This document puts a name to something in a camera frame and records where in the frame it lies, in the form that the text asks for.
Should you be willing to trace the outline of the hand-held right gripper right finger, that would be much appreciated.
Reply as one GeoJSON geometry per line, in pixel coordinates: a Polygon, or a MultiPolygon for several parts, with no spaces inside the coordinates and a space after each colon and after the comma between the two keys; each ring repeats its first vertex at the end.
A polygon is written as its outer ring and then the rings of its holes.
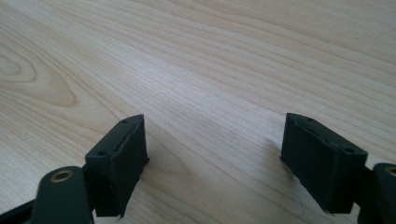
{"type": "Polygon", "coordinates": [[[289,113],[280,159],[297,176],[320,208],[347,214],[368,153],[320,122],[289,113]]]}

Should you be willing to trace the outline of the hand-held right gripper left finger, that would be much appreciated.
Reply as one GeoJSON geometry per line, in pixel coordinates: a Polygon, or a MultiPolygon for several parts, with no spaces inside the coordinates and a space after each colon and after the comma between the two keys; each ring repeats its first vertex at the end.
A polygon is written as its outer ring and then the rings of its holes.
{"type": "Polygon", "coordinates": [[[89,205],[98,217],[123,217],[149,162],[143,115],[118,122],[86,155],[89,205]]]}

